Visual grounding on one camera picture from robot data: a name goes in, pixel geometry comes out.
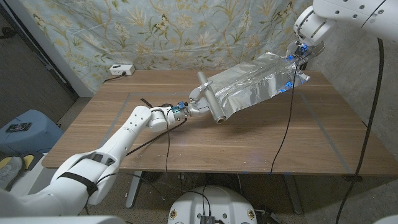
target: metal pipe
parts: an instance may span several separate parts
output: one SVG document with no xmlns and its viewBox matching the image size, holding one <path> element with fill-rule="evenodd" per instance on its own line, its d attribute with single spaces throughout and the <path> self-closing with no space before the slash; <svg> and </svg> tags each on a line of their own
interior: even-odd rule
<svg viewBox="0 0 398 224">
<path fill-rule="evenodd" d="M 206 82 L 208 82 L 207 77 L 204 72 L 198 72 L 197 76 L 198 76 L 200 85 L 203 85 Z M 207 86 L 207 88 L 204 89 L 203 92 L 205 94 L 207 103 L 209 104 L 211 115 L 213 115 L 214 121 L 217 124 L 223 123 L 226 120 L 226 116 L 224 115 L 224 112 L 221 109 L 220 104 L 218 103 L 218 100 L 213 92 L 213 89 L 211 89 L 211 86 Z"/>
</svg>

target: yellow object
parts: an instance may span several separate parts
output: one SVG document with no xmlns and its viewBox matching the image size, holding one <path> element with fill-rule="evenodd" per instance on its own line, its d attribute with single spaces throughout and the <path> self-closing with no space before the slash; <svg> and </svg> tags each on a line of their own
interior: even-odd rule
<svg viewBox="0 0 398 224">
<path fill-rule="evenodd" d="M 11 160 L 11 157 L 7 157 L 7 158 L 3 159 L 2 161 L 0 161 L 0 169 L 5 167 L 10 160 Z"/>
<path fill-rule="evenodd" d="M 30 163 L 33 161 L 35 157 L 33 155 L 27 155 L 24 157 L 24 162 L 25 162 L 25 169 L 27 169 L 30 165 Z"/>
</svg>

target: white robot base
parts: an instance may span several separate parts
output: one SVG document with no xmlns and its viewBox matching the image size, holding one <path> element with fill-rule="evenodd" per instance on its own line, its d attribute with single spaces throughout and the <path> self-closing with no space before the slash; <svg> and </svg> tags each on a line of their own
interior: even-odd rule
<svg viewBox="0 0 398 224">
<path fill-rule="evenodd" d="M 242 195 L 226 187 L 209 185 L 203 193 L 207 202 L 202 196 L 203 188 L 190 190 L 177 199 L 170 209 L 167 223 L 257 223 L 253 206 Z"/>
</svg>

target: black cable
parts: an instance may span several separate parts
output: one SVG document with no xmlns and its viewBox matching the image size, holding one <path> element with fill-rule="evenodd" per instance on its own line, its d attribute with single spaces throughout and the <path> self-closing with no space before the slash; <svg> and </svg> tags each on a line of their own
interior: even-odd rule
<svg viewBox="0 0 398 224">
<path fill-rule="evenodd" d="M 146 101 L 144 98 L 141 98 L 140 100 L 142 100 L 142 102 L 144 102 L 149 108 L 153 108 L 153 106 L 148 101 Z"/>
<path fill-rule="evenodd" d="M 205 188 L 207 186 L 207 183 L 205 184 L 205 187 L 203 188 L 203 191 L 201 192 L 201 201 L 203 203 L 203 215 L 205 215 L 205 199 L 203 199 L 205 197 Z"/>
<path fill-rule="evenodd" d="M 300 70 L 303 71 L 307 68 L 308 62 L 305 62 L 303 65 L 300 66 Z"/>
<path fill-rule="evenodd" d="M 166 120 L 166 127 L 167 127 L 167 137 L 168 137 L 168 146 L 167 146 L 167 155 L 166 155 L 166 183 L 167 183 L 167 162 L 169 161 L 169 151 L 170 151 L 170 130 L 169 130 L 169 122 L 167 122 L 167 117 L 169 116 L 169 112 L 171 110 L 168 110 L 166 117 L 164 118 Z"/>
<path fill-rule="evenodd" d="M 125 76 L 125 75 L 126 75 L 126 72 L 122 72 L 121 75 L 118 75 L 118 76 L 116 76 L 116 77 L 114 77 L 114 78 L 109 78 L 109 79 L 107 79 L 107 80 L 104 80 L 103 83 L 106 83 L 106 82 L 108 82 L 108 81 L 110 81 L 110 80 L 114 80 L 114 79 L 117 79 L 117 78 L 121 78 L 121 77 L 123 77 L 123 76 Z"/>
<path fill-rule="evenodd" d="M 355 180 L 359 174 L 359 170 L 361 169 L 363 157 L 365 155 L 366 145 L 368 144 L 369 135 L 371 133 L 373 117 L 376 112 L 377 101 L 379 99 L 381 80 L 382 80 L 382 76 L 383 76 L 383 67 L 384 67 L 384 47 L 383 47 L 383 41 L 381 39 L 377 38 L 377 41 L 379 42 L 379 73 L 377 76 L 376 91 L 374 93 L 371 115 L 369 116 L 369 122 L 368 122 L 368 126 L 366 128 L 366 134 L 365 134 L 365 138 L 363 141 L 362 151 L 361 151 L 361 156 L 359 157 L 358 166 L 356 167 L 355 175 L 353 177 L 353 180 L 351 181 L 351 184 L 349 185 L 347 193 L 344 196 L 343 201 L 341 202 L 341 205 L 338 210 L 337 217 L 336 217 L 336 224 L 338 224 L 338 221 L 339 221 L 340 215 L 341 215 L 341 211 L 343 210 L 344 204 L 347 201 L 348 195 L 351 193 L 352 189 L 354 188 Z"/>
<path fill-rule="evenodd" d="M 181 194 L 182 194 L 182 173 L 180 173 Z"/>
<path fill-rule="evenodd" d="M 149 141 L 145 142 L 144 144 L 142 144 L 142 145 L 138 146 L 137 148 L 135 148 L 135 149 L 131 150 L 129 153 L 127 153 L 127 155 L 126 155 L 126 156 L 128 156 L 128 155 L 132 154 L 133 152 L 136 152 L 138 149 L 140 149 L 140 148 L 142 148 L 142 147 L 144 147 L 144 146 L 148 145 L 149 143 L 151 143 L 151 142 L 153 142 L 153 141 L 155 141 L 155 140 L 158 140 L 158 138 L 162 137 L 163 135 L 167 134 L 168 132 L 170 132 L 170 131 L 173 131 L 174 129 L 176 129 L 176 128 L 178 128 L 179 126 L 183 125 L 185 122 L 187 122 L 187 120 L 188 120 L 188 119 L 187 119 L 187 118 L 185 118 L 185 119 L 184 119 L 184 121 L 182 121 L 182 122 L 181 122 L 179 125 L 177 125 L 176 127 L 174 127 L 174 128 L 171 128 L 169 131 L 165 131 L 165 132 L 163 132 L 162 134 L 160 134 L 160 135 L 158 135 L 158 136 L 154 137 L 153 139 L 151 139 L 151 140 L 149 140 Z"/>
<path fill-rule="evenodd" d="M 88 213 L 87 203 L 88 203 L 88 199 L 87 199 L 87 202 L 85 204 L 85 210 L 86 210 L 87 215 L 90 215 L 90 213 Z"/>
<path fill-rule="evenodd" d="M 207 199 L 207 197 L 206 197 L 204 194 L 201 194 L 201 193 L 199 193 L 199 192 L 194 192 L 194 191 L 192 191 L 192 190 L 187 191 L 187 193 L 188 193 L 188 192 L 195 193 L 195 194 L 199 194 L 199 195 L 202 196 L 202 198 L 204 197 L 204 198 L 206 199 L 207 204 L 209 205 L 209 216 L 210 216 L 210 214 L 211 214 L 210 202 L 209 202 L 209 200 Z M 203 215 L 205 215 L 205 202 L 204 202 L 204 201 L 203 201 Z"/>
<path fill-rule="evenodd" d="M 147 184 L 149 184 L 151 187 L 153 187 L 153 188 L 157 191 L 157 193 L 160 194 L 160 196 L 162 197 L 162 200 L 165 200 L 165 197 L 163 197 L 162 193 L 161 193 L 155 186 L 153 186 L 153 185 L 152 185 L 148 180 L 146 180 L 145 178 L 140 177 L 140 176 L 138 176 L 138 175 L 136 175 L 136 174 L 129 174 L 129 173 L 112 173 L 112 174 L 108 174 L 108 175 L 103 176 L 102 178 L 100 178 L 99 180 L 97 180 L 97 182 L 96 182 L 95 184 L 98 185 L 98 183 L 100 183 L 103 179 L 105 179 L 105 178 L 107 178 L 107 177 L 109 177 L 109 176 L 112 176 L 112 175 L 130 175 L 130 176 L 133 176 L 133 177 L 140 178 L 140 179 L 143 180 L 145 183 L 147 183 Z"/>
<path fill-rule="evenodd" d="M 290 112 L 289 112 L 289 120 L 287 121 L 287 127 L 286 127 L 285 136 L 284 136 L 284 138 L 283 138 L 283 140 L 282 140 L 282 143 L 280 144 L 280 147 L 279 147 L 279 149 L 278 149 L 278 152 L 276 153 L 276 155 L 275 155 L 275 157 L 274 157 L 274 160 L 272 161 L 272 165 L 271 165 L 271 171 L 269 172 L 269 174 L 272 174 L 272 170 L 273 170 L 273 168 L 274 168 L 274 163 L 275 163 L 276 157 L 278 156 L 278 154 L 279 154 L 280 150 L 282 149 L 282 146 L 284 145 L 285 138 L 286 138 L 286 134 L 287 134 L 287 130 L 289 130 L 290 119 L 292 118 L 293 96 L 294 96 L 294 85 L 295 85 L 295 82 L 296 82 L 296 75 L 297 75 L 297 65 L 296 65 L 296 68 L 295 68 L 295 70 L 294 70 L 294 77 L 293 77 L 293 88 L 292 88 L 292 99 L 290 100 Z"/>
<path fill-rule="evenodd" d="M 241 191 L 241 195 L 243 196 L 241 179 L 239 178 L 239 174 L 236 174 L 236 175 L 238 176 L 239 189 L 240 189 L 240 191 Z"/>
</svg>

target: electrical outlet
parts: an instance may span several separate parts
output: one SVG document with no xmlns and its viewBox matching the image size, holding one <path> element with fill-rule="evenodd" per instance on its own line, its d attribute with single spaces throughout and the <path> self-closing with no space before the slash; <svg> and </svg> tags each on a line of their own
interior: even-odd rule
<svg viewBox="0 0 398 224">
<path fill-rule="evenodd" d="M 132 75 L 136 69 L 134 65 L 112 65 L 109 70 L 112 75 L 121 75 L 123 72 L 126 72 L 126 75 Z"/>
</svg>

